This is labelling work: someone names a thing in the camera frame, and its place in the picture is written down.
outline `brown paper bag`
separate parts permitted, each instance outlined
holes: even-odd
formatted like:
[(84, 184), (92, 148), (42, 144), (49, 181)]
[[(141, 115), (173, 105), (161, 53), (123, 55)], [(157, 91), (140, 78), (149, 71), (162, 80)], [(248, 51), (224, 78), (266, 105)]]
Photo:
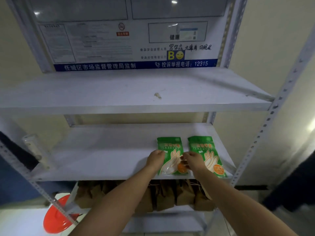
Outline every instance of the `brown paper bag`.
[(189, 180), (179, 180), (176, 186), (177, 206), (193, 205), (195, 201), (195, 193)]
[(156, 187), (157, 211), (166, 210), (174, 207), (175, 196), (171, 187), (170, 180), (161, 180)]
[(139, 202), (137, 208), (135, 209), (135, 213), (149, 213), (153, 212), (152, 205), (152, 197), (151, 197), (151, 189), (148, 187), (144, 192), (144, 195)]
[(113, 190), (117, 186), (115, 181), (103, 181), (102, 192), (104, 194), (108, 194), (111, 190)]
[(102, 201), (102, 198), (105, 196), (104, 192), (102, 192), (101, 185), (94, 186), (91, 189), (91, 195), (93, 206), (100, 203)]
[(79, 186), (74, 202), (81, 208), (91, 208), (93, 205), (92, 194), (89, 186)]
[(208, 199), (206, 194), (199, 186), (198, 190), (196, 191), (195, 197), (195, 210), (198, 211), (212, 211), (215, 208), (215, 204), (212, 199)]

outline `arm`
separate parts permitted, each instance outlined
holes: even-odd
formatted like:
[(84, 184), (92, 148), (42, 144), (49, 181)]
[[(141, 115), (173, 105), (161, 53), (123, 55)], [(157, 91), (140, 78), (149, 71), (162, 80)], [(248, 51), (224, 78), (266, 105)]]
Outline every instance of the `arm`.
[(200, 154), (183, 154), (184, 164), (205, 187), (224, 217), (239, 236), (297, 236), (264, 206), (226, 184), (209, 171)]
[(69, 236), (119, 236), (135, 212), (150, 180), (162, 167), (164, 157), (164, 151), (153, 151), (146, 166), (105, 195)]

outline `blue banner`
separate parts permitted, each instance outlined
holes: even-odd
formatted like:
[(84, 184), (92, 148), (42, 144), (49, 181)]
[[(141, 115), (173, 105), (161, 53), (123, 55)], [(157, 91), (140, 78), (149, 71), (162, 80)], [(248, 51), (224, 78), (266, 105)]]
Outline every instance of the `blue banner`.
[(80, 64), (54, 64), (56, 71), (113, 70), (113, 69), (169, 69), (215, 67), (218, 59), (194, 59), (183, 61), (136, 61)]

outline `hand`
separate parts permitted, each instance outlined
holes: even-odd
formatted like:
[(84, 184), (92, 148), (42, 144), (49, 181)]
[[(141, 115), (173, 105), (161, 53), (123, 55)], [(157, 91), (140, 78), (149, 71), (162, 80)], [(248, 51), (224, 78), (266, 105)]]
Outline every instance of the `hand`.
[(146, 167), (152, 169), (154, 173), (163, 166), (165, 158), (165, 152), (161, 150), (152, 151), (151, 154), (147, 158)]
[(207, 170), (202, 156), (196, 152), (184, 152), (181, 159), (186, 168), (192, 170), (195, 176), (198, 172)]

